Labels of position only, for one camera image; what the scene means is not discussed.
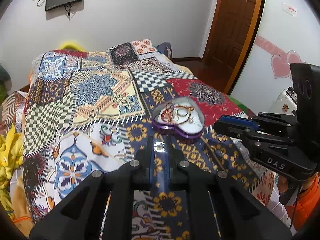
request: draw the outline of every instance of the red fabric patch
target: red fabric patch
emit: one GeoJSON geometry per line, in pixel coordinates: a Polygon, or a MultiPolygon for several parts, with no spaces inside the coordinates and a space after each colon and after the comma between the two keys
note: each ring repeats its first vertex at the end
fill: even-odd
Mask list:
{"type": "Polygon", "coordinates": [[[242,112],[225,94],[207,86],[200,80],[181,78],[167,79],[181,97],[191,97],[204,114],[204,125],[214,124],[223,114],[233,115],[242,112]]]}
{"type": "Polygon", "coordinates": [[[75,57],[81,57],[81,58],[86,58],[87,55],[88,55],[87,52],[75,51],[75,50],[69,50],[69,49],[56,49],[56,50],[53,50],[53,51],[57,52],[57,53],[67,54],[67,55],[71,55],[71,56],[75,56],[75,57]]]}

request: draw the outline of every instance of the door frame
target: door frame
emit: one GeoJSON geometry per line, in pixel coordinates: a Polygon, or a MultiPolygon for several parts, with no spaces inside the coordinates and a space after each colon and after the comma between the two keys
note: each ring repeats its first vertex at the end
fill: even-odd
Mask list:
{"type": "MultiPolygon", "coordinates": [[[[251,50],[252,45],[253,45],[253,40],[256,37],[256,31],[257,31],[257,27],[260,24],[260,9],[261,9],[261,3],[262,0],[256,0],[256,4],[254,6],[254,10],[253,10],[253,15],[252,15],[252,20],[249,26],[249,30],[248,30],[248,34],[247,37],[245,38],[244,41],[244,45],[242,47],[242,50],[240,52],[240,56],[238,58],[238,61],[236,63],[235,68],[233,69],[233,72],[228,80],[228,83],[224,89],[224,93],[228,94],[231,90],[232,85],[235,82],[235,79],[238,76],[238,73],[240,71],[240,69],[242,69],[242,67],[244,66],[245,60],[246,60],[246,56],[248,55],[248,52],[251,50]]],[[[209,54],[209,46],[212,43],[212,39],[213,39],[213,34],[217,25],[217,20],[218,20],[218,15],[219,15],[219,11],[220,11],[220,6],[221,6],[221,0],[217,0],[217,5],[216,5],[216,10],[214,12],[214,16],[213,16],[213,20],[212,20],[212,25],[211,25],[211,29],[210,29],[210,33],[209,33],[209,37],[207,40],[207,45],[205,46],[205,50],[204,50],[204,55],[202,58],[202,61],[205,61],[208,57],[209,54]]]]}

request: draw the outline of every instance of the person's arm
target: person's arm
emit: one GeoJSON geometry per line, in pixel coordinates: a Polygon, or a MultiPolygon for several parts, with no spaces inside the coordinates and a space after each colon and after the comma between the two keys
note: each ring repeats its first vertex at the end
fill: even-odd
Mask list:
{"type": "MultiPolygon", "coordinates": [[[[312,213],[314,207],[320,199],[320,187],[318,183],[319,177],[317,174],[315,174],[303,184],[302,192],[298,196],[297,208],[293,219],[293,225],[296,230],[299,230],[306,222],[308,216],[312,213]]],[[[279,176],[278,189],[279,192],[287,191],[288,182],[286,178],[279,176]]],[[[285,206],[285,208],[288,212],[288,215],[292,219],[294,205],[285,206]]]]}

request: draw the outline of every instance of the wooden floor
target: wooden floor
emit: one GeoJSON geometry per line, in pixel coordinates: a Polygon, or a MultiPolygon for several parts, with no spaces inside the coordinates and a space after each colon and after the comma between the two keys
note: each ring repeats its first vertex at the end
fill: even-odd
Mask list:
{"type": "Polygon", "coordinates": [[[202,82],[219,91],[224,90],[231,75],[230,70],[216,71],[212,67],[206,66],[201,61],[180,61],[175,63],[188,67],[202,82]]]}

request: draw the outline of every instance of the pink heart decoration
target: pink heart decoration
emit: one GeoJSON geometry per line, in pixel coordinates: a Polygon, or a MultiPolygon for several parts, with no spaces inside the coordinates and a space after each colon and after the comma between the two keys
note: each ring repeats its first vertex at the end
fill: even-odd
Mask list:
{"type": "Polygon", "coordinates": [[[287,53],[286,59],[281,58],[279,55],[271,57],[271,66],[275,78],[287,78],[291,75],[290,63],[300,63],[301,59],[298,53],[290,50],[287,53]]]}

